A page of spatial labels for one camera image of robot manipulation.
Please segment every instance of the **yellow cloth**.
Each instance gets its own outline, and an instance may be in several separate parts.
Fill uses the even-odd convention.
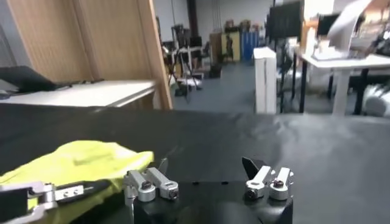
[[[136,153],[117,143],[99,141],[74,141],[59,147],[0,177],[0,184],[42,181],[55,186],[78,181],[108,179],[112,185],[100,193],[52,209],[35,223],[69,223],[104,199],[122,190],[123,176],[128,170],[143,170],[154,159],[153,152]],[[29,200],[29,208],[36,205]]]

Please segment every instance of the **wall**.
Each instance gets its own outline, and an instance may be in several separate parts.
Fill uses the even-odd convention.
[[[273,2],[273,0],[219,0],[221,25],[223,27],[228,19],[233,19],[235,24],[239,24],[244,19],[250,19],[252,23],[263,24]],[[205,43],[214,29],[213,0],[197,0],[196,12],[199,35]]]
[[[334,3],[335,0],[305,0],[303,17],[305,20],[310,20],[311,18],[316,17],[317,14],[332,14]]]
[[[335,0],[333,5],[334,12],[341,12],[348,4],[355,0]]]
[[[12,18],[7,0],[0,0],[0,25],[2,31],[4,32],[4,36],[2,36],[2,38],[7,40],[9,50],[12,51],[12,53],[7,52],[8,50],[1,52],[1,57],[8,57],[8,55],[13,54],[15,62],[18,65],[31,66],[30,59],[24,48],[16,23]]]
[[[160,19],[162,41],[172,40],[171,27],[176,24],[183,24],[189,28],[187,0],[153,0],[156,16]]]

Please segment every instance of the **black monitor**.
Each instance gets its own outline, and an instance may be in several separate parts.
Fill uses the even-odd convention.
[[[175,42],[173,41],[163,41],[162,45],[166,47],[169,51],[175,50]]]
[[[340,14],[332,15],[320,15],[318,19],[317,36],[326,36],[329,33],[330,28]]]
[[[0,79],[18,88],[19,93],[53,91],[58,86],[27,66],[0,68]]]
[[[302,1],[290,2],[270,8],[269,36],[272,39],[298,37],[302,30]]]
[[[336,19],[339,17],[340,14],[332,14],[332,15],[320,15],[318,19],[318,29],[317,29],[317,37],[318,36],[326,36],[329,33],[330,28],[332,27],[333,23],[335,23]],[[358,19],[358,22],[355,27],[355,32],[357,32],[364,22],[366,18],[364,15],[361,15]]]
[[[190,47],[199,47],[199,46],[202,46],[202,37],[191,37]]]
[[[269,19],[269,14],[267,15],[267,22],[265,23],[265,27],[266,27],[266,38],[269,37],[270,33],[271,33],[271,20]]]

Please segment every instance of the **white desk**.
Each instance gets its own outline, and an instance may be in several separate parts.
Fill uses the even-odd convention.
[[[328,68],[336,71],[340,71],[338,74],[337,90],[335,97],[335,104],[333,106],[333,115],[345,115],[347,105],[347,92],[349,85],[350,70],[362,69],[362,79],[367,79],[367,75],[370,68],[384,68],[390,67],[390,58],[370,54],[365,59],[348,59],[348,60],[329,60],[329,61],[317,61],[311,55],[303,54],[302,51],[297,48],[295,54],[303,60],[302,65],[302,86],[299,112],[303,113],[305,107],[305,86],[307,77],[307,63],[317,68]],[[361,110],[361,100],[364,94],[363,84],[362,89],[358,91],[358,97],[356,100],[355,113],[359,113]]]
[[[154,92],[154,81],[103,81],[50,92],[12,96],[0,103],[70,107],[122,107]]]

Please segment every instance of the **black cloth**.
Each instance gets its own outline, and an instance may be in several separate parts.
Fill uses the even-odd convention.
[[[55,83],[28,66],[0,67],[0,79],[16,86],[19,93],[57,89]]]
[[[53,108],[36,116],[53,117],[52,125],[19,125],[20,135],[4,137],[5,130],[18,129],[16,118],[7,117],[27,120],[39,110],[0,105],[1,173],[79,139],[151,150],[156,160],[168,157],[167,176],[175,181],[246,180],[241,165],[246,156],[293,170],[294,223],[390,220],[390,122],[385,119]],[[114,211],[104,206],[102,223],[128,223],[124,204]]]

